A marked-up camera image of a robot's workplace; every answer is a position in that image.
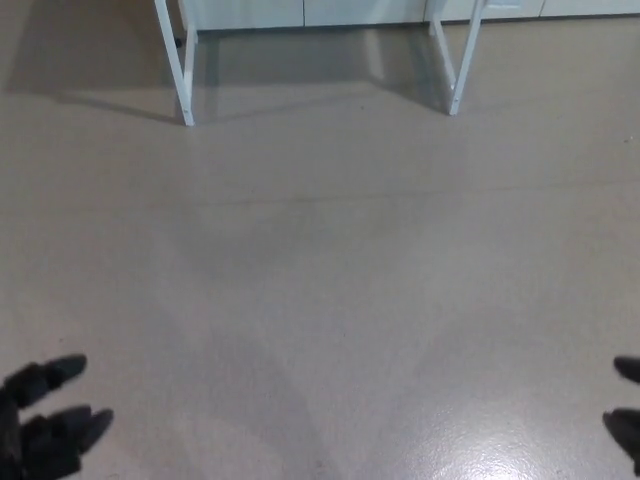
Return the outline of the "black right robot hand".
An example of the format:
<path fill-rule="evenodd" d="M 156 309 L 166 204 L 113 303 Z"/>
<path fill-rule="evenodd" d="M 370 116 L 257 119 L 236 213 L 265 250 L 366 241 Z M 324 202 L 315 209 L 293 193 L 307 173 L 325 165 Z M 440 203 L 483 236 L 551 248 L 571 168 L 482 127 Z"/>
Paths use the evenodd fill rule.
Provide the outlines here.
<path fill-rule="evenodd" d="M 613 360 L 616 372 L 624 379 L 639 384 L 639 358 L 616 356 Z M 639 477 L 639 410 L 615 408 L 602 415 L 605 429 L 633 463 L 633 473 Z"/>

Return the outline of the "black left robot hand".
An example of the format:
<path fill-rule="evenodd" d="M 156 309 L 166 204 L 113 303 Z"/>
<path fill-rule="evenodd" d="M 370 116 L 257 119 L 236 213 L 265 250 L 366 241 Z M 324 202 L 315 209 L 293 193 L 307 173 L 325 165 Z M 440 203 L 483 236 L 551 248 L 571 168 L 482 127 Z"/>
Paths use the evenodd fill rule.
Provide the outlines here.
<path fill-rule="evenodd" d="M 1 477 L 66 479 L 81 472 L 83 457 L 112 425 L 111 409 L 78 404 L 23 422 L 20 412 L 80 377 L 87 356 L 74 353 L 31 362 L 1 381 Z"/>

